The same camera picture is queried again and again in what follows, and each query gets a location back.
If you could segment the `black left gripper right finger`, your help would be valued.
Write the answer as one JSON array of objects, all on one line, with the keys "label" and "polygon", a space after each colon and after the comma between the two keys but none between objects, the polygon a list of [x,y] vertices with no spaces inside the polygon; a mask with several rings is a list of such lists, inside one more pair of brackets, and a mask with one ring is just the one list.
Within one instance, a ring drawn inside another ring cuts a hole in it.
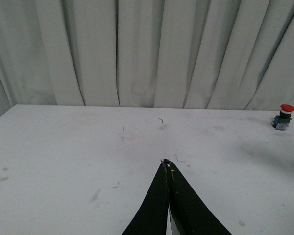
[{"label": "black left gripper right finger", "polygon": [[174,235],[229,235],[231,232],[211,213],[177,166],[167,164],[169,211]]}]

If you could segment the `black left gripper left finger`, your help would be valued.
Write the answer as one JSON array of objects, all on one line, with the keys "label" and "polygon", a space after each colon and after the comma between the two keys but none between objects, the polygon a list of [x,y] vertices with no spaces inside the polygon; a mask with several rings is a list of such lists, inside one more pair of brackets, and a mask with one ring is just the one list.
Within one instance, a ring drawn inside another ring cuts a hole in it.
[{"label": "black left gripper left finger", "polygon": [[170,160],[163,159],[124,235],[165,235],[168,223]]}]

